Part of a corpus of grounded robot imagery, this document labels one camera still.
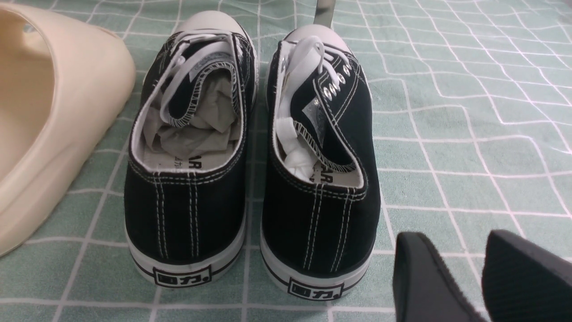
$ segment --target black canvas sneaker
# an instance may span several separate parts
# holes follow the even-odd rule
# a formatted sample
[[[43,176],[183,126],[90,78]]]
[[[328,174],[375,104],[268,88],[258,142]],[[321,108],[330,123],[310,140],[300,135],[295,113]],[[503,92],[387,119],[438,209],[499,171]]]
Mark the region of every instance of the black canvas sneaker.
[[[239,255],[257,86],[251,39],[217,11],[182,23],[149,69],[125,181],[129,249],[149,281],[206,284]]]
[[[338,299],[366,273],[379,220],[366,77],[335,32],[305,26],[278,45],[267,104],[265,266],[294,296]]]

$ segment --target metal shoehorn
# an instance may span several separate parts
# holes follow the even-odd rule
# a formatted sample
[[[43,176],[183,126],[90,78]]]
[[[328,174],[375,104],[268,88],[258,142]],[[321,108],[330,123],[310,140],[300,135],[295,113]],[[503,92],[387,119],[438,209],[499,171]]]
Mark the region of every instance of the metal shoehorn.
[[[314,24],[322,25],[328,28],[332,27],[333,8],[336,6],[336,0],[317,0],[316,15],[314,16]]]

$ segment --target white shoelace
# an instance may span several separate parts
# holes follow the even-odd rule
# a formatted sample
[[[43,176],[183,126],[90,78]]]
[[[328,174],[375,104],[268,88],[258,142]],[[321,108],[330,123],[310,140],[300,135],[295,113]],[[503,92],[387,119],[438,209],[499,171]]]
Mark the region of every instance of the white shoelace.
[[[172,68],[167,70],[166,76],[173,77],[169,86],[165,89],[163,96],[161,98],[161,118],[164,122],[168,123],[166,110],[169,101],[173,98],[175,92],[181,85],[182,81],[189,77],[192,81],[195,78],[195,73],[191,73],[191,70],[194,66],[203,58],[202,52],[208,53],[212,51],[212,48],[217,48],[218,50],[223,50],[227,52],[231,52],[232,48],[231,45],[226,42],[219,42],[207,45],[200,49],[196,54],[192,57],[186,59],[182,56],[187,48],[189,48],[192,44],[197,42],[203,41],[214,41],[214,40],[221,40],[225,38],[226,35],[215,35],[215,34],[190,34],[190,33],[181,33],[176,38],[174,43],[179,44],[183,42],[179,47],[177,53],[173,56],[171,60]],[[170,54],[173,54],[173,50],[175,50],[177,46],[174,46],[171,49]]]
[[[345,54],[339,50],[325,47],[324,43],[317,36],[310,36],[300,40],[290,52],[288,61],[285,62],[287,65],[285,81],[280,104],[276,111],[276,135],[286,153],[286,158],[284,159],[286,169],[292,175],[304,181],[308,181],[312,176],[313,167],[318,158],[304,139],[298,138],[294,121],[290,116],[291,100],[296,90],[313,73],[316,67],[319,73],[322,73],[325,68],[332,80],[331,86],[323,89],[325,97],[331,100],[332,95],[337,95],[337,92],[340,90],[340,83],[344,84],[345,79],[334,70],[331,64],[334,57],[328,54],[328,52],[337,54],[348,66],[346,68],[349,69],[349,59]]]

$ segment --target bed sheet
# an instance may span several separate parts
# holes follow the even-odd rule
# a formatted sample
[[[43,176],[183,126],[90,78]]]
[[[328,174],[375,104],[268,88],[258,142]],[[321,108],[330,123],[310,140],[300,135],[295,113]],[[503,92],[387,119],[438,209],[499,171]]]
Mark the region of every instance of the bed sheet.
[[[374,101],[382,211],[366,277],[331,303],[284,294],[264,271],[261,104],[248,144],[249,234],[220,281],[190,290],[144,281],[129,255],[122,204],[142,79],[177,23],[203,10],[230,14],[252,37],[265,75],[277,42],[312,23],[316,1],[15,2],[116,32],[136,62],[137,84],[49,220],[0,258],[0,321],[395,321],[395,237],[404,230],[433,240],[484,315],[479,283],[491,229],[572,260],[570,1],[337,0],[333,28],[361,62]]]

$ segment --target slide sandal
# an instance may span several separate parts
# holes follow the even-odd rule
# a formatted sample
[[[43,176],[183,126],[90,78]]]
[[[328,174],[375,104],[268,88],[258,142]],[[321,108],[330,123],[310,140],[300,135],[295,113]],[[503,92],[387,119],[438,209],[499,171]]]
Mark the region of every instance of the slide sandal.
[[[398,234],[393,289],[397,322],[485,321],[422,233]]]
[[[0,3],[0,48],[1,256],[64,196],[127,102],[135,65],[107,30],[9,3]]]
[[[572,321],[572,264],[507,230],[488,236],[482,285],[495,322]]]

